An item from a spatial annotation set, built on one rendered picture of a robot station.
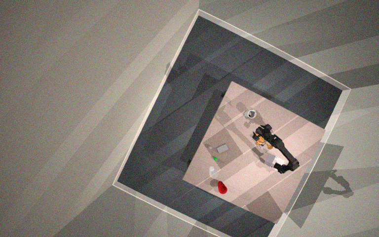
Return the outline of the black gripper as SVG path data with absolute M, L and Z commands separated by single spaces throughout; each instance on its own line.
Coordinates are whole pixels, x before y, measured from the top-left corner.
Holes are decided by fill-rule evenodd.
M 269 130 L 271 130 L 272 129 L 272 127 L 269 125 L 269 124 L 267 124 L 267 125 L 265 125 L 265 126 L 263 126 L 263 125 L 260 125 L 261 127 L 263 127 L 264 129 L 265 128 L 268 128 Z M 261 137 L 261 135 L 256 135 L 254 132 L 253 132 L 253 134 L 254 134 L 254 136 L 252 137 L 255 141 L 258 141 L 259 140 L 259 137 Z

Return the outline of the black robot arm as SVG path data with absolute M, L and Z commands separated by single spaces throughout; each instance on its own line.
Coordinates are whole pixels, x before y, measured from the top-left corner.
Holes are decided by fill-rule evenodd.
M 283 141 L 276 134 L 272 135 L 268 128 L 262 129 L 261 127 L 258 127 L 255 133 L 261 136 L 264 135 L 266 141 L 268 141 L 274 148 L 280 150 L 281 153 L 285 156 L 285 158 L 289 161 L 287 165 L 280 165 L 278 163 L 275 163 L 273 168 L 276 168 L 279 173 L 284 174 L 288 170 L 294 171 L 296 168 L 299 167 L 298 160 L 290 154 L 290 152 L 285 148 Z

